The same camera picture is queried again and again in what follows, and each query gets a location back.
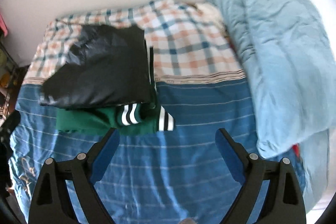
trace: blue bed sheet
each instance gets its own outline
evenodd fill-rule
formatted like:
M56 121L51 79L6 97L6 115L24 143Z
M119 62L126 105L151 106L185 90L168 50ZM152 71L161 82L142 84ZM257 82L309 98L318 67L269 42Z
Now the blue bed sheet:
M86 152L98 136L55 130L56 109L41 107L38 85L24 85L16 109L21 123L11 136L10 170L20 207L29 204L44 160L69 160ZM121 136L102 181L95 188L118 224L178 223L192 217L199 224L218 224L230 208L240 184L235 182L215 145L218 128L226 128L248 152L257 153L256 125L246 78L208 85L157 83L159 100L176 119L173 132ZM306 178L292 150L275 158L293 163L302 191ZM80 223L86 219L73 185L70 197ZM256 221L267 183L249 223Z

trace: plaid blanket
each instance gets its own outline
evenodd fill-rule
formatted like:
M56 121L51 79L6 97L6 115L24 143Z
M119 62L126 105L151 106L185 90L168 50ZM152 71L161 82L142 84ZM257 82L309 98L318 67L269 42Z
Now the plaid blanket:
M56 19L45 31L23 84L42 84L66 60L82 25L136 24L154 47L156 81L171 84L217 83L245 77L220 30L195 7L174 0L150 1L131 9L97 10Z

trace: bed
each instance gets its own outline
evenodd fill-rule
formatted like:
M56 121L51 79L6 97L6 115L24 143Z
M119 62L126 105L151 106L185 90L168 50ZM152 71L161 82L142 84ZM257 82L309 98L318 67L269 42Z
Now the bed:
M117 223L170 224L188 217L199 224L219 223L240 185L215 146L215 132L224 127L248 152L257 153L252 98L228 37L194 6L175 0L73 14L48 25L18 96L21 122L10 143L11 176L26 219L44 160L72 159L100 140L58 132L56 109L38 103L40 85L64 63L82 24L137 24L145 30L147 44L154 47L159 101L176 119L172 132L121 137L102 181L95 185L106 209ZM328 147L328 133L315 134L300 145L299 157L291 149L274 158L290 159L307 211L326 187ZM73 185L68 183L68 188L78 220L86 223ZM266 190L264 183L249 223L256 221Z

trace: striped cuff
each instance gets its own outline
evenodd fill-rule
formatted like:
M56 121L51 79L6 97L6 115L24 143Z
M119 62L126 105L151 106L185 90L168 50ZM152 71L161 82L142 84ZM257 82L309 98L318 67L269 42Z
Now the striped cuff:
M173 131L174 127L174 118L161 106L159 117L159 131Z
M141 104L124 105L123 111L118 114L118 124L121 126L129 126L142 122L140 117Z

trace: silver screw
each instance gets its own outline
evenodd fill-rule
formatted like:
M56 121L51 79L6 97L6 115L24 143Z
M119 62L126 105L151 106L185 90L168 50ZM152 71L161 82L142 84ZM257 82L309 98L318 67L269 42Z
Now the silver screw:
M51 164L54 160L52 158L47 158L45 164Z
M80 153L80 154L77 155L77 158L78 158L79 160L83 160L83 159L86 158L86 154L85 154L85 153Z
M250 154L250 159L252 159L252 160L257 160L259 157L258 157L258 155L257 154L255 154L255 153L251 153Z
M291 163L291 161L287 158L283 158L282 161L283 161L284 164L290 164Z

